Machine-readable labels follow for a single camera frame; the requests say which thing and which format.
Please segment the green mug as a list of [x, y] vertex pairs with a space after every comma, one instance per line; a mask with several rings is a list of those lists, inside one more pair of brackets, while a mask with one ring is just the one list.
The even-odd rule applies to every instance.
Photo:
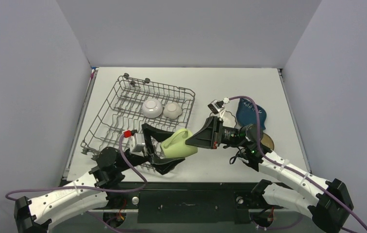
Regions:
[[177, 130], [161, 143], [160, 147], [164, 156], [166, 158], [185, 158], [196, 154], [198, 148], [186, 144], [186, 140], [192, 135], [192, 132], [186, 128]]

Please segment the small white lobed bowl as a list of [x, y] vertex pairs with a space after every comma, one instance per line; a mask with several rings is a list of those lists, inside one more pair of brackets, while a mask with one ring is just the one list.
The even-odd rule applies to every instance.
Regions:
[[164, 106], [163, 116], [166, 118], [177, 119], [182, 113], [181, 106], [176, 102], [170, 102]]

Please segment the plain white bowl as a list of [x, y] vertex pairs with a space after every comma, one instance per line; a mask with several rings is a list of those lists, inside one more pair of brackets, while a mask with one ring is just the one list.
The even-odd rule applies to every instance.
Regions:
[[146, 99], [142, 103], [141, 112], [147, 118], [156, 118], [162, 114], [163, 106], [158, 99]]

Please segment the tan brown bowl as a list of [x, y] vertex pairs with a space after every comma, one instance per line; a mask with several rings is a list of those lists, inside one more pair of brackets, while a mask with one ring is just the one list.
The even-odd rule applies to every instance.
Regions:
[[275, 149], [274, 141], [266, 133], [262, 133], [261, 144], [271, 150]]

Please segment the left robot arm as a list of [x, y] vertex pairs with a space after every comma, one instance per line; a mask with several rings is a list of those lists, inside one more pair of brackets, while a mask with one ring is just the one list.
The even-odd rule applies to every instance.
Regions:
[[152, 141], [166, 142], [178, 132], [155, 128], [147, 123], [142, 133], [126, 130], [119, 137], [118, 147], [104, 148], [97, 165], [72, 182], [54, 188], [33, 189], [38, 197], [14, 199], [14, 219], [20, 233], [46, 233], [74, 216], [108, 206], [122, 204], [122, 194], [146, 188], [148, 180], [137, 166], [150, 162], [161, 174], [170, 172], [183, 158], [160, 158]]

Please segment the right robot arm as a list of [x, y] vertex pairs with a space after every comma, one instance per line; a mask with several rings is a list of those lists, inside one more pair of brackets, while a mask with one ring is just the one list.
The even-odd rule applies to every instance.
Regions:
[[260, 125], [230, 128], [223, 125], [221, 118], [210, 116], [185, 143], [211, 150], [220, 145], [240, 148], [236, 155], [246, 166], [287, 185], [283, 188], [261, 181], [251, 195], [255, 206], [282, 206], [308, 216], [326, 233], [340, 232], [354, 208], [346, 184], [339, 179], [329, 181], [305, 172], [264, 146], [262, 136]]

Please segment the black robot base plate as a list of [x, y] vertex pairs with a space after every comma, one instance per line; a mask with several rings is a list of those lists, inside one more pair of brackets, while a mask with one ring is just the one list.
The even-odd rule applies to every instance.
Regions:
[[140, 191], [111, 194], [94, 212], [131, 216], [138, 223], [250, 223], [250, 213], [271, 207], [252, 194], [256, 183], [150, 182]]

